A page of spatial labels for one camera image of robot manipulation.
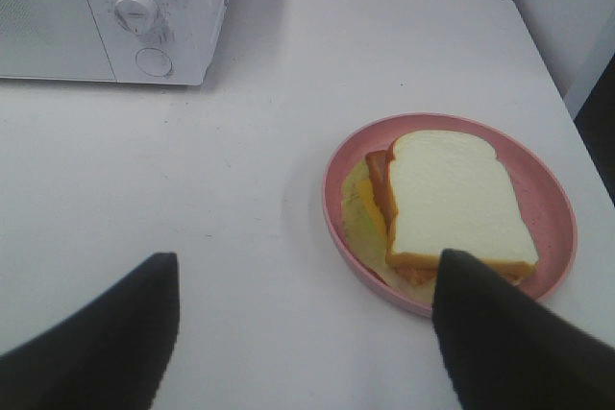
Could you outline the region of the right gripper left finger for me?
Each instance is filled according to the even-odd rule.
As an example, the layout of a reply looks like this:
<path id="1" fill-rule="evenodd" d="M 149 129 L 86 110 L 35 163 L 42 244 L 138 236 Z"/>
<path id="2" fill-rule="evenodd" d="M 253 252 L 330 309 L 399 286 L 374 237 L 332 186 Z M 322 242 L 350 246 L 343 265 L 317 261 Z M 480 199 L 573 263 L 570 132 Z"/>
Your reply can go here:
<path id="1" fill-rule="evenodd" d="M 180 317 L 178 258 L 155 253 L 67 319 L 2 354 L 2 408 L 150 408 Z"/>

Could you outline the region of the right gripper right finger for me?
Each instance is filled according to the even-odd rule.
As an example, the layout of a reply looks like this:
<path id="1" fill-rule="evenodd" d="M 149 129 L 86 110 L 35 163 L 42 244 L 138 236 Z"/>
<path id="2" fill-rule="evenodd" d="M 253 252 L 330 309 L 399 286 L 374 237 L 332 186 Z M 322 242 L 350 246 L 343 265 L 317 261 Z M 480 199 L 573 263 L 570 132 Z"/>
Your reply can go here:
<path id="1" fill-rule="evenodd" d="M 465 409 L 614 406 L 614 349 L 469 253 L 441 254 L 431 318 Z"/>

